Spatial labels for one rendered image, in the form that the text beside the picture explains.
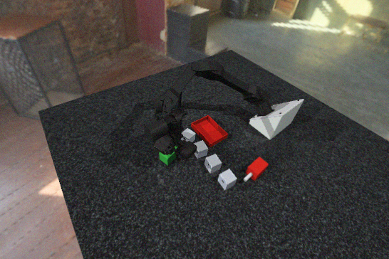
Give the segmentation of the red block with white pin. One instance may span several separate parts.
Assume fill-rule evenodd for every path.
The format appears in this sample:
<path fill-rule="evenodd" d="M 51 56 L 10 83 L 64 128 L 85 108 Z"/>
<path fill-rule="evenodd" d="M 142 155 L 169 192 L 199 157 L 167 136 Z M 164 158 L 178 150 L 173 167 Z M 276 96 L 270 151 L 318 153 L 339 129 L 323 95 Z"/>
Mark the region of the red block with white pin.
<path fill-rule="evenodd" d="M 255 180 L 266 168 L 268 164 L 259 157 L 254 163 L 252 163 L 248 169 L 246 174 L 248 174 L 244 180 L 247 181 L 250 177 Z"/>

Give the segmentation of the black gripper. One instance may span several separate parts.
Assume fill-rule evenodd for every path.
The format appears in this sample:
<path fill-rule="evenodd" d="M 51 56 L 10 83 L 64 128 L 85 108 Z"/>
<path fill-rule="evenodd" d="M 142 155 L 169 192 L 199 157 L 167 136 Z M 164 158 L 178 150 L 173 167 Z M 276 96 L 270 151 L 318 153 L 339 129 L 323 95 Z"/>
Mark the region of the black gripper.
<path fill-rule="evenodd" d="M 175 139 L 177 140 L 177 148 L 174 151 L 176 153 L 176 157 L 180 155 L 184 159 L 189 159 L 197 151 L 197 146 L 191 143 L 190 141 L 186 142 L 185 140 L 181 140 L 181 138 L 183 137 L 181 131 L 183 129 L 184 127 L 182 127 L 181 130 L 178 132 L 167 131 L 167 135 L 171 138 L 175 137 Z"/>

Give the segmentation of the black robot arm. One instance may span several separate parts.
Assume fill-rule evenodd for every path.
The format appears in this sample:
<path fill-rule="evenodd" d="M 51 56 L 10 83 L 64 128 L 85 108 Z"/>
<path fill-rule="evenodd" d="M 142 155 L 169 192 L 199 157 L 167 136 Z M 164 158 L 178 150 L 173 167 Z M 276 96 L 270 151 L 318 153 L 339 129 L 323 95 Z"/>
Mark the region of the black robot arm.
<path fill-rule="evenodd" d="M 155 116 L 153 120 L 143 123 L 145 136 L 154 144 L 157 151 L 164 155 L 171 155 L 175 151 L 177 140 L 167 135 L 169 132 L 178 132 L 182 128 L 182 117 L 187 113 L 179 107 L 172 110 L 189 81 L 196 75 L 208 80 L 217 80 L 234 90 L 242 93 L 243 100 L 255 104 L 257 117 L 267 116 L 273 110 L 269 100 L 271 94 L 256 85 L 248 85 L 240 79 L 227 73 L 217 61 L 190 63 L 173 85 L 155 100 Z"/>

